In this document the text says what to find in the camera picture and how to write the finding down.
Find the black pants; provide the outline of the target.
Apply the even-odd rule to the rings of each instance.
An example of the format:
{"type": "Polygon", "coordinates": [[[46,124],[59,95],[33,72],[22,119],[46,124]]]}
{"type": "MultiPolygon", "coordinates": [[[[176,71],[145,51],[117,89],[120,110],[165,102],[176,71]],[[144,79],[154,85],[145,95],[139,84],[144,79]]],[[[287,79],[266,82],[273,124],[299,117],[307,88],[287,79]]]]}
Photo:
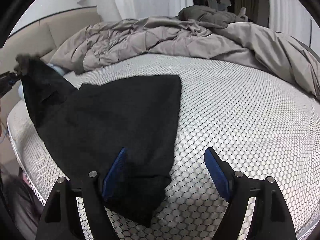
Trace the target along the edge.
{"type": "Polygon", "coordinates": [[[181,80],[133,76],[75,88],[48,65],[22,77],[29,117],[63,173],[80,185],[99,173],[99,190],[122,148],[126,165],[110,198],[111,211],[143,226],[171,183],[181,80]]]}

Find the grey furry sleeve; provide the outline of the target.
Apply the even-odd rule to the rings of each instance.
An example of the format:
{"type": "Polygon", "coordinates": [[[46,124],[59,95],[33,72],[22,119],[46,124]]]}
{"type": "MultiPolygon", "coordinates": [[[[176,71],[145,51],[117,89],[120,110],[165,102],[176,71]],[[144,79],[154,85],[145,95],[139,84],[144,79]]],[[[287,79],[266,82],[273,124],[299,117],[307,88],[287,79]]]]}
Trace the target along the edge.
{"type": "Polygon", "coordinates": [[[18,54],[15,60],[17,65],[14,67],[14,71],[19,76],[25,76],[31,73],[36,67],[45,65],[39,55],[18,54]]]}

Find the beige padded headboard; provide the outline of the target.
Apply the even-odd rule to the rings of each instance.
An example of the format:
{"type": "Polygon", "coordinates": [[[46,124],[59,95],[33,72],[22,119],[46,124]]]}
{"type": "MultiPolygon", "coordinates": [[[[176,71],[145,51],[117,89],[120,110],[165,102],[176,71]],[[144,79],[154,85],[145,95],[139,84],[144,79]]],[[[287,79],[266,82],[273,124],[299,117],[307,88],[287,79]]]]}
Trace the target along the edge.
{"type": "Polygon", "coordinates": [[[6,40],[1,48],[1,73],[14,71],[18,54],[38,55],[49,62],[65,40],[101,21],[96,7],[67,10],[36,20],[6,40]]]}

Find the white honeycomb mesh mattress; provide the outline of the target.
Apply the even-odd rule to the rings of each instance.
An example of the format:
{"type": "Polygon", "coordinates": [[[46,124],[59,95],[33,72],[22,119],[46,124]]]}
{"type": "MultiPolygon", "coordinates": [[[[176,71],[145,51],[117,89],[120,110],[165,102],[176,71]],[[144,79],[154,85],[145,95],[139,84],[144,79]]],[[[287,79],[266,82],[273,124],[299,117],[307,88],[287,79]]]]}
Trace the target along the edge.
{"type": "Polygon", "coordinates": [[[145,54],[82,75],[75,87],[137,75],[181,78],[172,182],[149,228],[114,212],[120,239],[211,239],[227,203],[204,164],[212,147],[249,178],[272,176],[298,238],[319,221],[319,102],[266,72],[217,60],[145,54]]]}

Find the grey crumpled duvet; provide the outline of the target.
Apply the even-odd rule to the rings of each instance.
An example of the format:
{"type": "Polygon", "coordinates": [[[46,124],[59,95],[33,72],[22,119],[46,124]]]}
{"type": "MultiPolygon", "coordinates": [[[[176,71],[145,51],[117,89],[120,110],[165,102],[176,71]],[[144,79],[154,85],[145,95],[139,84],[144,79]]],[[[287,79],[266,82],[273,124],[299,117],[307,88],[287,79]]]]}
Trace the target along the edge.
{"type": "Polygon", "coordinates": [[[319,57],[295,38],[251,22],[225,28],[161,16],[100,22],[67,39],[51,63],[82,74],[146,53],[241,64],[319,97],[319,57]]]}

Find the dark grey pillow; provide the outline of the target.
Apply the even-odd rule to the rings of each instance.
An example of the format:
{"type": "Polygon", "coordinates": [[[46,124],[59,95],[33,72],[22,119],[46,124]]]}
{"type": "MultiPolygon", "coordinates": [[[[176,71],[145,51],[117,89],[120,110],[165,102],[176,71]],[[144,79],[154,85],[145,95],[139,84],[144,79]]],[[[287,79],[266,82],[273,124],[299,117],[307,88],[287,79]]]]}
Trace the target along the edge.
{"type": "Polygon", "coordinates": [[[177,18],[180,21],[196,21],[206,28],[225,29],[231,23],[247,22],[246,15],[236,15],[232,12],[217,11],[202,5],[192,5],[183,8],[177,18]]]}

